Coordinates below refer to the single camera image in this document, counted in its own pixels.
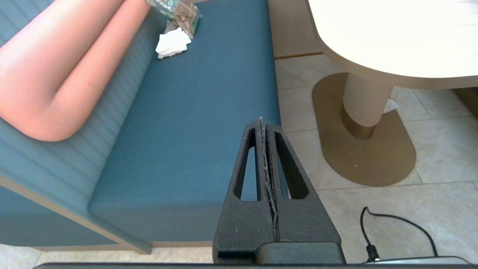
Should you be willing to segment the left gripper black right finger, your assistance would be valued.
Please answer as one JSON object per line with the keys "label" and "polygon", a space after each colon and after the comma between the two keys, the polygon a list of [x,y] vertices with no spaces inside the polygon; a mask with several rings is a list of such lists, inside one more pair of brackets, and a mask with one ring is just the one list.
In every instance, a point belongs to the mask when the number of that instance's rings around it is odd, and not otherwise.
{"label": "left gripper black right finger", "polygon": [[279,242],[331,242],[341,238],[287,135],[267,124],[266,157],[273,229]]}

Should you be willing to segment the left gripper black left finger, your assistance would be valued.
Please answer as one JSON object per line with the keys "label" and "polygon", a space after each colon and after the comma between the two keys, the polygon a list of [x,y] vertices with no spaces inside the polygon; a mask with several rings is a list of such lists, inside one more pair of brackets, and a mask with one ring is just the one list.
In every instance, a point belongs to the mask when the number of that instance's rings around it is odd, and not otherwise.
{"label": "left gripper black left finger", "polygon": [[[241,194],[249,150],[254,149],[256,201]],[[276,206],[270,182],[263,118],[244,129],[237,160],[213,240],[213,262],[253,263],[257,250],[277,240]]]}

